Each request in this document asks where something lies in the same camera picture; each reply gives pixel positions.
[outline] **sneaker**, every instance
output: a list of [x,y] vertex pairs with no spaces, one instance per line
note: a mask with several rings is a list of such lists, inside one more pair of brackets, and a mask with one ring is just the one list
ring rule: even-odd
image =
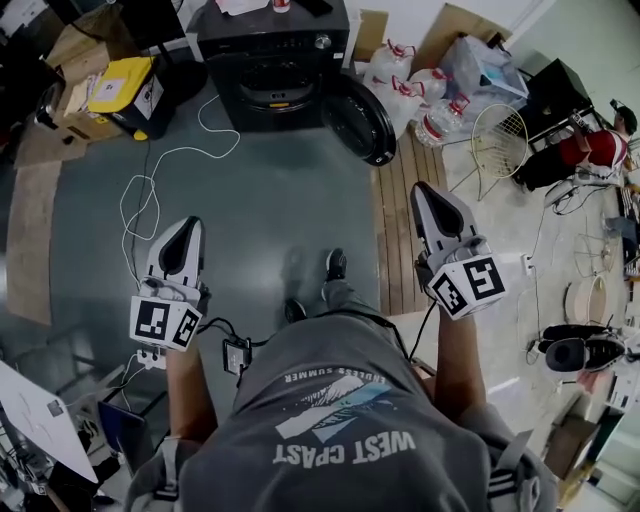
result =
[[344,279],[347,275],[347,257],[339,247],[334,249],[327,256],[327,278],[325,283]]
[[307,319],[307,311],[296,299],[287,299],[284,302],[284,317],[288,323],[295,324],[296,322]]

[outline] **gray t-shirt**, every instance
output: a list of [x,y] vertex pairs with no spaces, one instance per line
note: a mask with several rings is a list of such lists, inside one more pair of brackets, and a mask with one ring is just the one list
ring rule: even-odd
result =
[[[179,464],[179,501],[185,512],[555,510],[533,455],[511,449],[502,462],[517,452],[515,463],[497,467],[514,438],[491,406],[461,424],[376,326],[305,320],[261,350],[229,419]],[[145,492],[136,480],[131,498]],[[133,510],[155,510],[141,503]]]

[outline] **person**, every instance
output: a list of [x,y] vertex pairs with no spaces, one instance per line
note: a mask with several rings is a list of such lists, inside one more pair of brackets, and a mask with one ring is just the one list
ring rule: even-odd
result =
[[534,153],[513,175],[518,185],[529,191],[548,187],[574,174],[580,164],[615,167],[624,161],[629,139],[638,129],[638,120],[628,107],[617,108],[613,130],[583,135],[573,118],[570,123],[573,136]]
[[171,437],[126,511],[555,511],[550,471],[487,403],[474,320],[441,310],[434,395],[327,258],[331,314],[294,321],[244,371],[218,425],[196,346],[167,354]]

